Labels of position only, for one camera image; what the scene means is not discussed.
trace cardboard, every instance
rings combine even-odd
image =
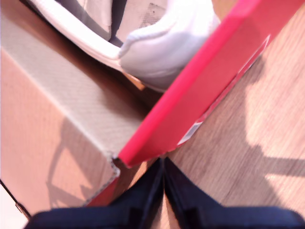
[[[30,213],[81,206],[147,110],[19,1],[1,2],[1,179]]]
[[[184,143],[303,2],[239,1],[159,99],[3,0],[1,179],[31,214],[107,204],[112,158],[132,167]]]

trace corrugated cardboard edge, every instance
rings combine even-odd
[[[83,206],[106,206],[111,202],[121,171],[112,161],[110,162],[110,165],[113,168],[113,176],[106,184],[97,190],[94,195],[84,203]]]

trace white shoe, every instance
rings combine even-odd
[[[120,48],[108,42],[112,0],[28,1],[90,56],[157,91],[170,86],[219,24],[211,0],[167,0],[162,18],[130,32]]]

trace cardboard box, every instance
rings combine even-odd
[[[131,167],[187,141],[303,2],[239,1],[149,110],[144,91],[3,0],[1,179],[31,214],[106,204],[112,158]]]

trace shoe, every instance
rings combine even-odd
[[[171,85],[220,23],[211,0],[28,1],[87,54],[159,92]],[[162,1],[166,9],[158,6]],[[118,47],[112,44],[112,10],[120,2],[125,11],[118,31],[126,36]],[[157,21],[152,14],[162,10]]]

